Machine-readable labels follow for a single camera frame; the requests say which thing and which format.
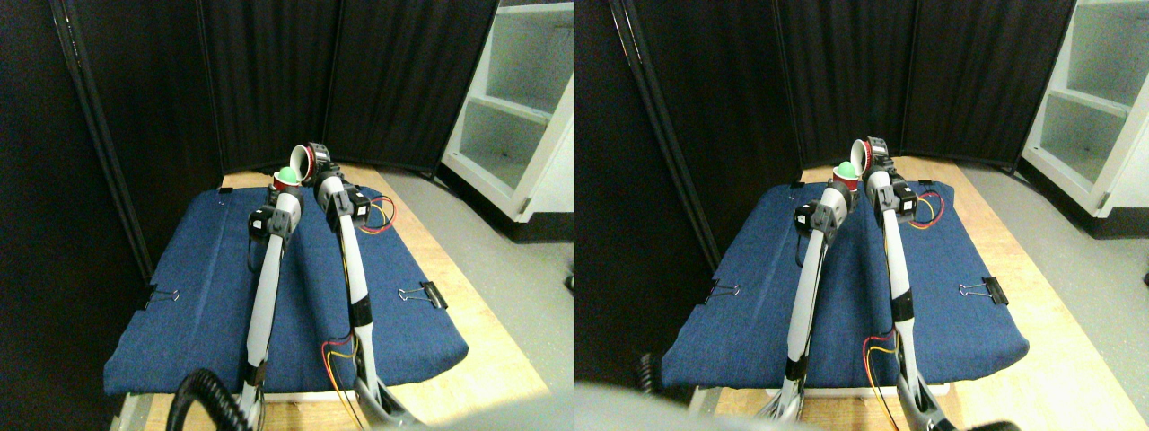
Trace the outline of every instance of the white cabinet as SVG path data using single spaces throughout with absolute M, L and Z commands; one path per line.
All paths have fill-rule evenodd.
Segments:
M 442 159 L 511 221 L 574 211 L 574 3 L 500 7 Z
M 1149 1 L 1079 1 L 1021 155 L 1093 217 L 1149 207 Z

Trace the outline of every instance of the binder clip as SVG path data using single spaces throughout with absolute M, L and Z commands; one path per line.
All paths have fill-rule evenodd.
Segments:
M 442 294 L 439 293 L 439 287 L 434 286 L 434 282 L 421 282 L 419 286 L 421 286 L 419 288 L 412 288 L 409 291 L 400 288 L 399 299 L 402 299 L 403 301 L 409 299 L 417 299 L 419 301 L 431 302 L 431 306 L 434 308 L 447 308 L 447 300 L 445 300 L 442 298 Z M 409 295 L 409 293 L 415 293 L 419 291 L 423 291 L 423 293 L 426 294 L 426 298 Z
M 971 292 L 970 290 L 974 287 L 986 287 L 986 292 Z M 997 283 L 997 277 L 981 277 L 981 284 L 974 284 L 972 286 L 966 286 L 964 284 L 957 285 L 957 291 L 962 293 L 962 297 L 978 295 L 988 297 L 994 301 L 994 305 L 1004 303 L 1009 305 L 1009 299 L 1005 298 L 1005 291 L 1002 290 L 1002 285 Z
M 160 301 L 175 302 L 179 300 L 179 290 L 167 292 L 167 291 L 161 291 L 157 287 L 160 286 L 156 285 L 155 283 L 148 284 L 147 287 L 144 288 L 142 294 L 140 294 L 139 305 L 136 307 L 136 309 L 146 310 L 147 307 L 152 305 L 152 302 L 160 302 Z M 160 299 L 155 299 L 155 295 L 157 293 L 161 295 Z
M 719 285 L 718 283 L 719 283 L 718 280 L 715 280 L 715 286 L 710 287 L 710 295 L 707 297 L 707 299 L 704 301 L 702 301 L 703 306 L 707 305 L 707 303 L 710 303 L 710 299 L 711 298 L 724 297 L 724 295 L 738 297 L 738 294 L 740 292 L 742 292 L 742 288 L 739 287 L 739 285 L 737 285 L 737 284 L 733 285 L 733 286 L 723 286 L 723 285 Z

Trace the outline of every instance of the coiled black cable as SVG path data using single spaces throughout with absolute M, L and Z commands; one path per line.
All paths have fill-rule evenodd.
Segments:
M 653 394 L 658 391 L 658 360 L 649 353 L 643 353 L 639 357 L 638 370 L 639 391 L 645 394 Z
M 176 390 L 176 398 L 171 400 L 171 409 L 168 411 L 168 431 L 184 429 L 187 409 L 195 401 L 203 405 L 203 409 L 219 430 L 250 430 L 239 405 L 231 398 L 223 382 L 219 382 L 219 377 L 210 370 L 200 368 L 184 377 L 184 382 Z

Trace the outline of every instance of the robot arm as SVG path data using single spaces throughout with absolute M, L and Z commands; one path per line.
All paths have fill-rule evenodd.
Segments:
M 252 237 L 268 245 L 252 309 L 247 336 L 248 370 L 240 394 L 239 408 L 247 423 L 257 424 L 263 411 L 263 376 L 268 344 L 275 318 L 279 286 L 279 263 L 284 249 L 302 214 L 300 187 L 310 186 L 315 200 L 339 239 L 347 282 L 348 314 L 352 336 L 358 346 L 355 356 L 355 392 L 371 424 L 404 425 L 418 421 L 387 391 L 375 369 L 371 302 L 367 276 L 360 255 L 355 229 L 367 223 L 370 201 L 355 185 L 344 178 L 339 166 L 331 161 L 321 144 L 300 145 L 292 151 L 287 167 L 276 172 L 268 187 L 268 203 L 248 217 Z
M 810 238 L 810 243 L 805 249 L 802 274 L 794 297 L 794 309 L 791 314 L 789 332 L 786 337 L 786 377 L 781 390 L 758 411 L 758 416 L 796 421 L 802 410 L 802 390 L 805 385 L 813 303 L 818 298 L 822 263 L 838 228 L 846 222 L 846 216 L 854 209 L 856 193 L 857 177 L 835 169 L 834 179 L 827 183 L 822 199 L 812 200 L 795 210 L 794 224 L 799 233 Z
M 946 418 L 938 400 L 930 392 L 925 378 L 918 372 L 913 352 L 913 294 L 905 267 L 902 233 L 897 224 L 912 220 L 918 195 L 897 175 L 889 159 L 886 143 L 878 138 L 855 141 L 855 147 L 866 146 L 873 163 L 866 170 L 866 195 L 873 202 L 874 217 L 881 226 L 886 243 L 886 267 L 889 272 L 889 307 L 897 331 L 897 398 L 912 430 L 956 430 Z

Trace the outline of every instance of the green ball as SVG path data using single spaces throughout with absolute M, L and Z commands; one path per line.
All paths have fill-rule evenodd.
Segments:
M 846 178 L 854 178 L 858 176 L 858 174 L 854 171 L 854 163 L 850 162 L 842 162 L 842 164 L 839 164 L 838 175 L 841 175 L 842 177 Z
M 295 175 L 295 170 L 291 167 L 284 167 L 279 170 L 279 180 L 288 184 L 295 184 L 299 182 L 299 177 Z

